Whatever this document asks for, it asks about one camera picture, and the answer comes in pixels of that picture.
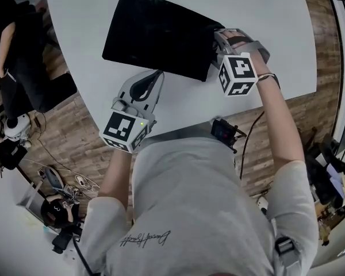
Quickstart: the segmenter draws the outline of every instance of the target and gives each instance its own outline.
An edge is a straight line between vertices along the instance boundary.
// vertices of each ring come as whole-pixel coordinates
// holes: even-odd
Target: gray t-shirt
[[[131,229],[117,199],[89,203],[80,248],[94,273],[274,275],[275,229],[296,242],[302,275],[316,255],[317,220],[303,162],[278,170],[267,216],[240,187],[232,151],[212,139],[146,147],[134,165],[132,190]],[[77,275],[87,275],[80,261]]]

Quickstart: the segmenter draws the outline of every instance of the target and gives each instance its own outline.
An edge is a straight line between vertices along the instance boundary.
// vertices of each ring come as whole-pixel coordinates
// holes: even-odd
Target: finger
[[[235,30],[232,30],[231,33],[234,35],[234,36],[240,36],[240,37],[244,37],[244,35],[242,33],[239,33]]]
[[[228,30],[223,31],[222,34],[223,34],[226,38],[231,38],[231,37],[234,36],[234,35],[233,35],[230,31],[228,31]]]

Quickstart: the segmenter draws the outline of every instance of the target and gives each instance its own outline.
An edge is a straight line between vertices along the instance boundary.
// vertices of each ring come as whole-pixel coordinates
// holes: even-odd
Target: fiducial marker cube
[[[225,96],[248,95],[258,82],[250,54],[224,56],[217,80]]]
[[[110,109],[99,136],[111,147],[133,153],[149,132],[149,121]]]

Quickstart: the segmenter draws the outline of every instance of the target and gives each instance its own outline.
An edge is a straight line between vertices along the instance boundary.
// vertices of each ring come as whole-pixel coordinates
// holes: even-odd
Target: cable
[[[90,266],[88,265],[87,261],[85,260],[84,256],[83,256],[82,253],[81,253],[81,250],[80,250],[79,247],[78,247],[78,243],[77,243],[76,240],[75,240],[75,236],[73,236],[72,239],[73,239],[74,247],[75,247],[75,249],[76,249],[76,251],[77,251],[77,253],[78,253],[78,255],[79,255],[80,260],[82,261],[84,267],[86,268],[86,271],[87,271],[88,275],[89,275],[89,276],[94,276],[95,274],[93,274],[93,272],[92,272]]]
[[[51,156],[51,158],[52,158],[56,163],[58,163],[59,165],[61,165],[61,166],[63,167],[63,168],[56,168],[55,170],[56,170],[56,171],[69,171],[69,172],[72,172],[72,173],[76,174],[75,180],[78,182],[78,184],[79,184],[81,187],[83,187],[83,188],[86,189],[86,190],[89,190],[89,191],[93,192],[94,194],[98,194],[98,190],[94,190],[94,187],[99,188],[99,185],[98,185],[96,182],[94,182],[94,181],[91,180],[90,178],[84,176],[83,174],[78,173],[78,172],[76,172],[76,171],[73,171],[73,170],[71,170],[70,168],[64,166],[64,165],[63,165],[62,163],[60,163],[56,158],[53,157],[53,155],[47,150],[47,148],[45,147],[45,145],[42,143],[42,141],[40,140],[40,137],[41,137],[42,134],[46,131],[46,128],[47,128],[47,120],[46,120],[45,114],[43,114],[43,113],[41,113],[41,114],[43,115],[43,117],[44,117],[44,119],[45,119],[45,128],[44,128],[43,131],[42,131],[41,128],[40,128],[41,131],[35,131],[36,133],[39,133],[39,134],[40,134],[40,136],[37,138],[37,141],[40,142],[41,146],[47,151],[47,153],[49,154],[49,156]],[[43,167],[46,167],[44,164],[39,163],[39,162],[36,162],[35,160],[32,160],[32,159],[24,159],[24,160],[28,160],[28,161],[30,161],[30,162],[37,163],[37,164],[42,165]],[[85,185],[83,185],[84,183],[80,183],[80,182],[79,182],[79,179],[77,179],[77,176],[83,177],[85,180],[90,181],[93,185],[89,185],[89,183],[88,183],[87,185],[89,185],[90,188],[87,188]]]
[[[81,192],[82,193],[82,195],[84,195],[85,197],[87,197],[88,198],[88,200],[92,200],[92,198],[91,197],[89,197],[87,194],[85,194],[84,192]]]
[[[27,160],[27,161],[32,162],[32,163],[40,164],[40,165],[43,166],[43,167],[47,167],[47,166],[45,166],[44,164],[39,163],[39,162],[37,162],[37,161],[35,161],[35,160],[32,160],[32,159],[25,159],[25,158],[23,158],[22,160]],[[96,182],[94,182],[93,180],[91,180],[90,178],[84,176],[83,174],[78,173],[78,172],[73,171],[73,170],[70,170],[70,169],[67,169],[67,168],[55,168],[54,170],[56,170],[56,171],[68,171],[68,172],[72,172],[72,173],[76,174],[76,176],[78,175],[78,176],[83,177],[83,178],[86,179],[87,181],[90,181],[90,182],[93,183],[93,185],[91,186],[91,189],[88,189],[88,188],[84,187],[81,183],[79,183],[78,180],[77,180],[77,178],[76,178],[76,176],[75,176],[75,180],[76,180],[76,181],[79,183],[79,185],[81,185],[84,189],[86,189],[86,190],[88,190],[88,191],[91,191],[91,192],[93,192],[94,194],[98,194],[98,191],[94,190],[93,187],[99,188],[99,185],[98,185]]]
[[[252,130],[255,126],[255,124],[259,121],[259,119],[265,114],[265,112],[262,112],[259,117],[253,122],[251,129],[249,130],[248,136],[246,138],[246,142],[244,143],[244,148],[243,148],[243,155],[241,156],[241,169],[240,169],[240,180],[242,179],[243,176],[243,166],[244,166],[244,156],[246,154],[246,149],[247,149],[247,144],[249,137],[251,136]]]

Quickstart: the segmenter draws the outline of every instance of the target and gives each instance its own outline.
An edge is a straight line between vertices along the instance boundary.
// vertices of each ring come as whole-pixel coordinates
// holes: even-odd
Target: signature logo
[[[138,245],[138,247],[142,246],[142,248],[144,248],[147,241],[152,240],[152,239],[156,239],[158,241],[158,244],[163,246],[165,244],[167,237],[170,235],[170,233],[171,233],[171,231],[167,231],[161,235],[157,235],[157,234],[152,235],[150,233],[148,233],[146,235],[145,233],[140,233],[140,234],[138,234],[137,237],[133,237],[131,235],[128,235],[127,237],[122,239],[122,241],[120,241],[120,246],[121,247],[125,246],[128,242],[130,242],[130,243],[136,243]]]

